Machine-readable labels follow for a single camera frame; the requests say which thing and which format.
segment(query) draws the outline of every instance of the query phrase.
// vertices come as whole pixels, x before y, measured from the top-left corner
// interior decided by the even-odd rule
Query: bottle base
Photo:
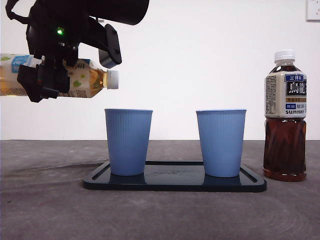
[[[273,172],[268,169],[263,169],[263,174],[274,180],[283,181],[283,182],[301,182],[306,179],[307,174],[303,173],[280,173]]]

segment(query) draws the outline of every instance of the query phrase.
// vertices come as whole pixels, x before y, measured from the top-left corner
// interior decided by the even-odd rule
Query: white wall
[[[1,52],[28,52],[26,26],[1,0]],[[33,0],[21,0],[27,15]],[[152,109],[152,140],[199,139],[195,110],[246,108],[245,139],[264,139],[264,78],[274,52],[296,50],[308,76],[307,139],[320,140],[320,23],[306,22],[305,0],[150,0],[137,26],[117,29],[120,89],[93,99],[32,103],[1,97],[2,139],[104,140],[105,108]],[[98,60],[82,46],[80,57]]]

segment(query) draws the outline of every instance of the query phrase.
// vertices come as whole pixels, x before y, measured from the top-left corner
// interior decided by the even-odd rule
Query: wall outlet
[[[320,0],[306,1],[306,20],[320,21]]]

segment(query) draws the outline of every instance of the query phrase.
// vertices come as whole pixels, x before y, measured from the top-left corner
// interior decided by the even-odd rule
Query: gray table surface
[[[2,240],[320,239],[320,141],[306,144],[307,179],[267,191],[97,191],[82,178],[106,141],[1,141]],[[263,141],[242,163],[263,175]],[[199,141],[150,141],[148,160],[200,161]]]

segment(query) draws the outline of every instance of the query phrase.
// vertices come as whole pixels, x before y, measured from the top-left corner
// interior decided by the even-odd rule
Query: dark tea liquid
[[[264,175],[280,181],[303,181],[307,175],[305,143],[303,118],[268,118],[265,121]]]

